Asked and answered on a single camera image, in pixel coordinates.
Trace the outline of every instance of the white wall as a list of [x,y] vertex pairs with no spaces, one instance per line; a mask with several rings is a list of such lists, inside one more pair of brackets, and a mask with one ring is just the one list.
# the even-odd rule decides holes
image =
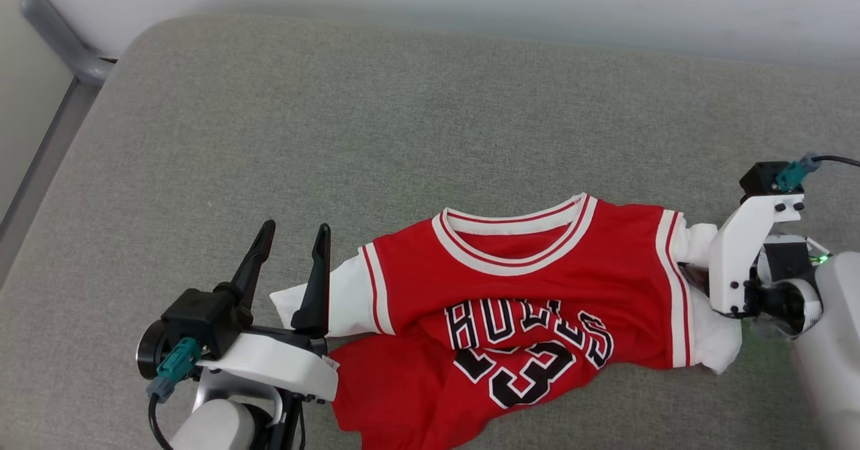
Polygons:
[[257,12],[434,30],[644,46],[725,58],[860,65],[860,0],[52,0],[92,46],[119,56],[150,25]]
[[0,220],[6,214],[71,73],[18,11],[0,0]]

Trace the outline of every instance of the white armhole trim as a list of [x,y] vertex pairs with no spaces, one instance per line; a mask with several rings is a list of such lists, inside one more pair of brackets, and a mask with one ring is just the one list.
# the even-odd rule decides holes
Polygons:
[[684,367],[685,365],[694,364],[691,362],[691,356],[694,352],[691,323],[691,306],[689,288],[687,287],[684,277],[678,269],[675,254],[672,250],[672,241],[675,239],[676,233],[679,231],[680,222],[683,222],[683,215],[672,210],[664,210],[663,217],[660,218],[660,226],[657,227],[657,237],[655,240],[655,249],[657,257],[660,259],[660,264],[666,272],[666,279],[669,282],[669,291],[671,293],[672,307],[670,310],[670,318],[672,318],[672,366]]
[[388,312],[388,286],[385,284],[385,276],[382,266],[379,264],[379,255],[373,242],[363,246],[366,261],[371,269],[371,289],[374,297],[374,328],[382,334],[394,334],[391,327],[391,317]]
[[[358,255],[331,273],[329,337],[379,332],[374,322],[374,288],[365,259],[363,249],[360,249]],[[271,293],[271,302],[285,328],[292,328],[292,315],[302,306],[307,287],[307,284],[302,284]]]
[[[715,224],[694,224],[688,228],[683,215],[679,214],[671,242],[671,252],[676,263],[707,267],[710,243],[717,232]],[[691,287],[683,277],[682,275],[681,278],[688,287],[686,294],[691,310],[690,364],[706,365],[714,373],[720,374],[732,364],[740,352],[740,321],[714,312],[707,296]]]

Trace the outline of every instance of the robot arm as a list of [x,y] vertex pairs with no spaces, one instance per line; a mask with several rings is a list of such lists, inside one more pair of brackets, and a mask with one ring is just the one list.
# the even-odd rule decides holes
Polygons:
[[705,290],[716,312],[755,318],[792,341],[822,440],[858,448],[860,254],[810,257],[801,236],[771,234],[774,223],[800,219],[804,189],[791,174],[802,163],[756,163],[741,179],[746,196],[713,239]]
[[[251,303],[260,268],[268,258],[275,224],[263,224],[231,282],[211,293],[187,289],[144,333],[138,370],[153,382],[150,426],[162,448],[292,449],[302,404],[335,399],[337,363],[328,358],[329,252],[331,231],[323,224],[312,252],[308,289],[292,319],[293,330],[253,324]],[[183,379],[199,382],[194,410],[170,442],[155,409]],[[270,414],[233,396],[274,403]]]

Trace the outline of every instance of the red fabric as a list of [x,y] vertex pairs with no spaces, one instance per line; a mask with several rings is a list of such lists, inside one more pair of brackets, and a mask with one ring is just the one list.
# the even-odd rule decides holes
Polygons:
[[[516,276],[455,260],[430,220],[375,239],[396,336],[331,355],[341,364],[333,402],[341,429],[361,432],[365,449],[450,448],[496,416],[583,386],[610,362],[672,367],[661,217],[658,206],[599,201],[568,254]],[[462,236],[486,254],[519,258],[565,230]]]

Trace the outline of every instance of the white sleeve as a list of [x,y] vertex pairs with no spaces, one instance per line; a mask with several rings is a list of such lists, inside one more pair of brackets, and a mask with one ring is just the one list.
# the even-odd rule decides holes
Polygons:
[[[684,218],[672,236],[672,254],[679,263],[707,267],[710,242],[715,238],[715,224],[694,224],[688,228]],[[710,300],[701,291],[690,287],[692,304],[693,354],[692,364],[703,364],[720,374],[732,364],[740,352],[740,321],[714,312]]]
[[687,221],[682,217],[678,223],[678,232],[672,235],[672,256],[680,263],[707,267],[710,242],[715,236],[715,224],[694,224],[688,228]]
[[[329,280],[329,337],[380,332],[374,322],[374,288],[362,251],[331,272]],[[271,293],[271,302],[285,328],[302,306],[307,284]]]
[[740,321],[714,312],[707,296],[701,291],[693,288],[690,294],[695,337],[691,363],[706,365],[714,373],[720,374],[740,352]]

